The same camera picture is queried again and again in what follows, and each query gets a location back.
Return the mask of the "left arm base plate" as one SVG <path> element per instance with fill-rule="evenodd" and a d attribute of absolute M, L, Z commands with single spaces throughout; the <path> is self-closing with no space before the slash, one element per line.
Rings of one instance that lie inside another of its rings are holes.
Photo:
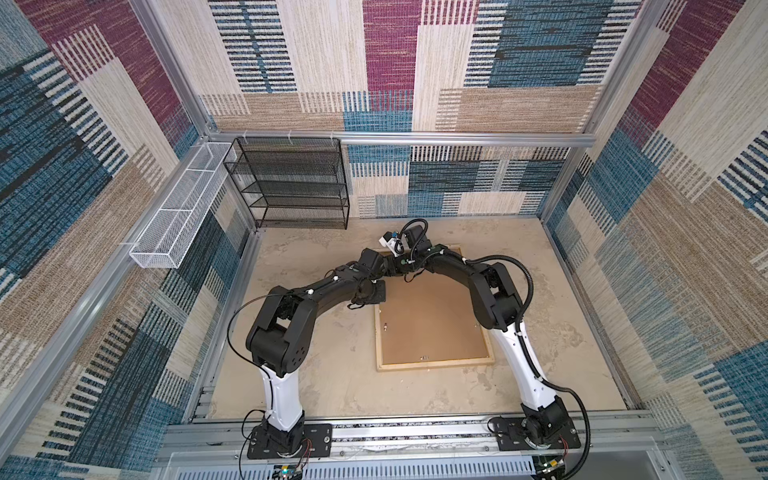
<path fill-rule="evenodd" d="M 249 460 L 298 459 L 309 452 L 310 458 L 326 458 L 331 454 L 332 440 L 333 425 L 330 423 L 299 422 L 290 431 L 263 423 L 253 428 L 246 456 Z"/>

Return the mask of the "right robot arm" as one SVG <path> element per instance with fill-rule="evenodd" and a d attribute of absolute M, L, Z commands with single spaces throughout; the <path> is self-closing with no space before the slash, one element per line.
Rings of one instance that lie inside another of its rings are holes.
<path fill-rule="evenodd" d="M 394 256 L 388 262 L 389 276 L 425 270 L 468 289 L 477 322 L 493 334 L 512 369 L 521 397 L 526 442 L 533 449 L 555 443 L 561 431 L 569 428 L 570 416 L 559 396 L 565 389 L 542 374 L 527 335 L 524 315 L 533 298 L 527 268 L 500 254 L 468 259 L 445 245 L 431 244 L 426 229 L 412 222 L 402 232 L 384 233 L 379 244 Z"/>

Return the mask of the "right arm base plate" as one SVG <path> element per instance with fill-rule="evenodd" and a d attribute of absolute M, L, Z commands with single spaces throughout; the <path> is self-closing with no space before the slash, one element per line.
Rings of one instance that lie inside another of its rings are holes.
<path fill-rule="evenodd" d="M 582 441 L 571 420 L 563 426 L 547 426 L 525 416 L 494 416 L 486 428 L 501 451 L 580 449 Z"/>

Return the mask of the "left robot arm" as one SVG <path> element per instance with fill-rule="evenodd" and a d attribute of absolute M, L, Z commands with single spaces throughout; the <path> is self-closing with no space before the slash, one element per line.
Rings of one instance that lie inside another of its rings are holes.
<path fill-rule="evenodd" d="M 382 279 L 395 271 L 389 256 L 366 248 L 358 260 L 332 269 L 316 282 L 269 291 L 245 342 L 266 394 L 265 419 L 254 429 L 256 445 L 282 455 L 301 450 L 305 410 L 298 370 L 309 353 L 318 317 L 345 302 L 358 307 L 383 302 Z"/>

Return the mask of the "aluminium front rail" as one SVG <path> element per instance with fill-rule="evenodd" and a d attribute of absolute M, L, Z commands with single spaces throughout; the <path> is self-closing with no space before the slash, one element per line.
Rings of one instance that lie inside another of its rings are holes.
<path fill-rule="evenodd" d="M 153 479 L 530 479 L 557 478 L 574 467 L 579 479 L 680 479 L 682 473 L 648 411 L 589 415 L 590 450 L 581 414 L 548 450 L 498 438 L 491 415 L 324 418 L 307 423 L 313 454 L 251 459 L 246 435 L 253 422 L 210 420 L 167 429 L 151 465 Z"/>

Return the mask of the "white mesh wall basket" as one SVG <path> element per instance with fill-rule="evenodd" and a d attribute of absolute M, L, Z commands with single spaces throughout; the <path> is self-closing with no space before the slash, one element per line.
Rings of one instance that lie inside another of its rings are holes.
<path fill-rule="evenodd" d="M 231 145 L 201 146 L 176 180 L 162 205 L 134 242 L 132 260 L 143 269 L 177 269 L 211 208 L 227 173 Z"/>

